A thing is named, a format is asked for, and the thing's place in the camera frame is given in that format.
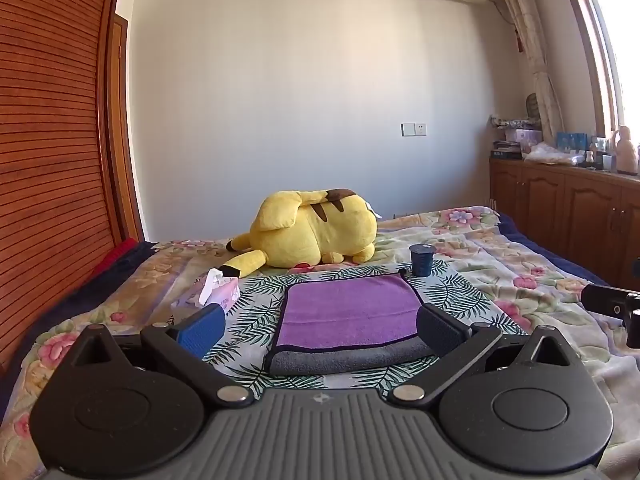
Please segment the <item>wooden louvered wardrobe door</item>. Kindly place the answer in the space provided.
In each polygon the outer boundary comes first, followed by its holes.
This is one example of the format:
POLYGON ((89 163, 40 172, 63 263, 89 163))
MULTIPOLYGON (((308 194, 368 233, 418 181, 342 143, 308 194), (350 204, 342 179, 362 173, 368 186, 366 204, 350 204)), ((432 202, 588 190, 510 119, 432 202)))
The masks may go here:
POLYGON ((107 111, 117 0, 1 0, 1 362, 126 236, 107 111))

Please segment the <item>pink figurine bottle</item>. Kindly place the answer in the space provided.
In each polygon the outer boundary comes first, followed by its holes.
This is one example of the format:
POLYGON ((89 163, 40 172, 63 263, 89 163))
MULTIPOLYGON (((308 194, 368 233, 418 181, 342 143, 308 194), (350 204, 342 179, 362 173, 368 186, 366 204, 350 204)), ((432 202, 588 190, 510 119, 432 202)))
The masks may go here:
POLYGON ((636 176, 639 170, 637 149, 631 141, 630 129, 627 126, 620 126, 613 136, 616 171, 619 174, 629 174, 636 176))

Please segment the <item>white wall switch outlet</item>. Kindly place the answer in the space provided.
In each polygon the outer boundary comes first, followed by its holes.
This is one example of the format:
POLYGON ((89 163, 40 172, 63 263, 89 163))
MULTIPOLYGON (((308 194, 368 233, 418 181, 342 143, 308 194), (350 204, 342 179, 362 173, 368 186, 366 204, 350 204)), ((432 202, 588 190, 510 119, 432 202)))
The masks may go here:
POLYGON ((403 122, 400 125, 402 136, 426 136, 426 125, 416 122, 403 122))

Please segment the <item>purple towel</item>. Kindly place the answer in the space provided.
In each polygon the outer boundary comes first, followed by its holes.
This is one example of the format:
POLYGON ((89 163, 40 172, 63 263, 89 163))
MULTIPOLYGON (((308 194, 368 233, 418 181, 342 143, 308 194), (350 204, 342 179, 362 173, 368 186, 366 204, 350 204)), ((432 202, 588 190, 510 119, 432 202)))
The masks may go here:
POLYGON ((416 334, 422 300, 398 273, 313 281, 288 289, 273 347, 377 347, 416 334))

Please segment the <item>floral bed blanket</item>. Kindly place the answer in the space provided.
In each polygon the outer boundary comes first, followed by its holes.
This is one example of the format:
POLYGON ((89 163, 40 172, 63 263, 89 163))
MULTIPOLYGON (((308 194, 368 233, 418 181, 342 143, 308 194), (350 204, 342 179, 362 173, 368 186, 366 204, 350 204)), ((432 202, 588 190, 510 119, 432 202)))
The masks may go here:
MULTIPOLYGON (((1 389, 1 474, 33 479, 42 466, 29 414, 81 331, 102 324, 119 335, 175 323, 195 309, 206 273, 228 255, 218 242, 143 245, 39 320, 1 389)), ((639 353, 623 324, 588 313, 580 294, 592 275, 547 252, 504 214, 486 207, 424 212, 386 221, 361 266, 262 269, 239 284, 209 365, 254 393, 269 387, 390 391, 425 370, 380 357, 383 344, 409 337, 416 305, 429 302, 459 321, 507 334, 558 328, 610 404, 614 432, 600 463, 612 479, 639 474, 639 353)))

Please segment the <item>white plastic bag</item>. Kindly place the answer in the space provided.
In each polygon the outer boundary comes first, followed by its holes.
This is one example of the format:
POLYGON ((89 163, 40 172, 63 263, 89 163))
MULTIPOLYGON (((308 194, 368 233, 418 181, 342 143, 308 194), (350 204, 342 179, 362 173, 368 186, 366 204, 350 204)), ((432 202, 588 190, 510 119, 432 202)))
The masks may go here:
POLYGON ((534 145, 524 155, 523 160, 524 162, 550 166, 578 166, 585 159, 583 154, 565 153, 547 143, 541 142, 534 145))

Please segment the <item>wooden panel door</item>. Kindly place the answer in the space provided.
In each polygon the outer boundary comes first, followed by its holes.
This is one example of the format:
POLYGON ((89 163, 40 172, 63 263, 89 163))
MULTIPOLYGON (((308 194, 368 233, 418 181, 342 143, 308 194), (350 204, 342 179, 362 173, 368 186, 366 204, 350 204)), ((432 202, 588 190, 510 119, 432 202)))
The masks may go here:
POLYGON ((112 179, 119 229, 123 238, 144 240, 132 164, 126 84, 126 47, 128 22, 113 15, 111 38, 106 60, 106 106, 108 147, 110 148, 112 179))

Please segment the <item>lavender storage box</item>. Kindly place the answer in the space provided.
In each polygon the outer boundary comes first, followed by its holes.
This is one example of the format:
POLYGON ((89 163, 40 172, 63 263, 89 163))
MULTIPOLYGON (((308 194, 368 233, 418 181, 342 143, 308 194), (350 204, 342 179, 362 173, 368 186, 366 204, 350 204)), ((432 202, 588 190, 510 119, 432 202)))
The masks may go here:
POLYGON ((504 130, 506 140, 526 144, 538 144, 544 137, 541 130, 527 128, 507 128, 504 130))

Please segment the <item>yellow Pikachu plush toy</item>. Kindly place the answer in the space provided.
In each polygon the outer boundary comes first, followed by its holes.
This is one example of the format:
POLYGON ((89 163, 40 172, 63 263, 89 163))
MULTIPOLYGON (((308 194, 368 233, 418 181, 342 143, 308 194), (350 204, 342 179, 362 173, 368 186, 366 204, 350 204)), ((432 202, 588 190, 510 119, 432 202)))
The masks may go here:
POLYGON ((275 192, 260 205, 250 230, 227 244, 234 257, 220 270, 245 278, 264 266, 365 263, 374 255, 376 234, 378 215, 352 190, 275 192))

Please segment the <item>dark blue cup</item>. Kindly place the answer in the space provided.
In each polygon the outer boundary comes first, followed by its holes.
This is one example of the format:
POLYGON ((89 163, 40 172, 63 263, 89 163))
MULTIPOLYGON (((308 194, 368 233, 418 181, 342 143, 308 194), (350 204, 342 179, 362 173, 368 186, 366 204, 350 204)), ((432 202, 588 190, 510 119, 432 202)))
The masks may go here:
POLYGON ((413 244, 409 250, 412 274, 417 278, 428 278, 433 271, 436 248, 430 244, 413 244))

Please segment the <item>beige patterned curtain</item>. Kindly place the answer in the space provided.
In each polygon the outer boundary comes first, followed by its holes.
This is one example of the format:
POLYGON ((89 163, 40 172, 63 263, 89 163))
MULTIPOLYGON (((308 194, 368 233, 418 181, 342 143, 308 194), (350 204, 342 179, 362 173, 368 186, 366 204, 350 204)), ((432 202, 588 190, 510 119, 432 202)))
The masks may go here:
POLYGON ((564 129, 560 102, 549 74, 547 45, 535 0, 504 0, 513 18, 532 74, 542 138, 555 144, 556 134, 564 129))

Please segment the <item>wooden side cabinet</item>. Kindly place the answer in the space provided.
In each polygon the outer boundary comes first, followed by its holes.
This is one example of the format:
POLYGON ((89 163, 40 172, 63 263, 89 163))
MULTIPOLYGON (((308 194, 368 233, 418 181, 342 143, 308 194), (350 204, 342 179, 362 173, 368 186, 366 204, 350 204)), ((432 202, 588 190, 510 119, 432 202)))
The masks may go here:
POLYGON ((639 179, 491 159, 491 206, 538 246, 608 284, 639 288, 639 179))

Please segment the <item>red cloth at bedside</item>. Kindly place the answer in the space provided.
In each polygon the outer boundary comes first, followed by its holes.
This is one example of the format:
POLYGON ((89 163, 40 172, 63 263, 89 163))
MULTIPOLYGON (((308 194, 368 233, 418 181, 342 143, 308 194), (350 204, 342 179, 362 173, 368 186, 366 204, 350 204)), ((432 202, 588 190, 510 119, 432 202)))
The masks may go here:
POLYGON ((91 281, 103 272, 107 271, 109 268, 114 266, 114 264, 122 258, 124 255, 127 255, 128 252, 131 252, 134 248, 139 245, 139 242, 132 237, 126 238, 120 244, 115 246, 110 252, 106 254, 106 256, 100 261, 100 263, 92 270, 91 274, 88 277, 88 280, 91 281))

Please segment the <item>pink tissue pack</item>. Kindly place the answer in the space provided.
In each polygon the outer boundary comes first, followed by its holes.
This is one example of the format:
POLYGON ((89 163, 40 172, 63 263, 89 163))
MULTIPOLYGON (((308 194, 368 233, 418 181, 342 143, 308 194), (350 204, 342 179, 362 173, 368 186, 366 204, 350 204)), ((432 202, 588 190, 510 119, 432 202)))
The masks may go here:
POLYGON ((221 270, 213 268, 200 275, 170 308, 175 318, 187 318, 210 304, 222 307, 227 313, 239 298, 239 279, 224 276, 221 270))

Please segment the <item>grey towel black trim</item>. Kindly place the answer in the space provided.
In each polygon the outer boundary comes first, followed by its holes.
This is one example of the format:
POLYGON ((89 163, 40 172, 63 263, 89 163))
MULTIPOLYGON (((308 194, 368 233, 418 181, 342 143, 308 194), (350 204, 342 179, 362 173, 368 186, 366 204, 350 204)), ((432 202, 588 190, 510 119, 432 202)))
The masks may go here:
MULTIPOLYGON (((274 338, 277 336, 278 324, 274 338)), ((273 376, 332 375, 404 364, 430 358, 434 352, 418 333, 405 340, 377 347, 334 350, 274 348, 273 341, 264 359, 265 371, 273 376)))

